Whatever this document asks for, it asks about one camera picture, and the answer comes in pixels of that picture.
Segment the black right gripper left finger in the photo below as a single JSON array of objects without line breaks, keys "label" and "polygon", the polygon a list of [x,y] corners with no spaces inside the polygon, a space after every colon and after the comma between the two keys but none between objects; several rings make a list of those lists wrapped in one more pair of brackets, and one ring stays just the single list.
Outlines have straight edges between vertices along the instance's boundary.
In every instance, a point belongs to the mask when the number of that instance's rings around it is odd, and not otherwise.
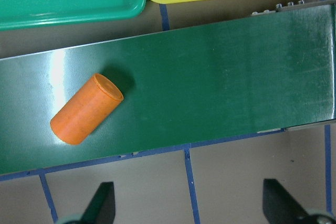
[{"label": "black right gripper left finger", "polygon": [[101,183],[84,211],[81,222],[113,223],[116,216],[115,203],[114,183]]}]

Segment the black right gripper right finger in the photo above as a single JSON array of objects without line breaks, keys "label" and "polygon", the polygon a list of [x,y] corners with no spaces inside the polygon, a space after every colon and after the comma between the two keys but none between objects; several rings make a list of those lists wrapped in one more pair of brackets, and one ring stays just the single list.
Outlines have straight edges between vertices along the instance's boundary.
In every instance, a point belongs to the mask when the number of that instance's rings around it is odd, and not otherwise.
[{"label": "black right gripper right finger", "polygon": [[309,217],[276,179],[264,179],[262,190],[263,214],[268,223],[302,223]]}]

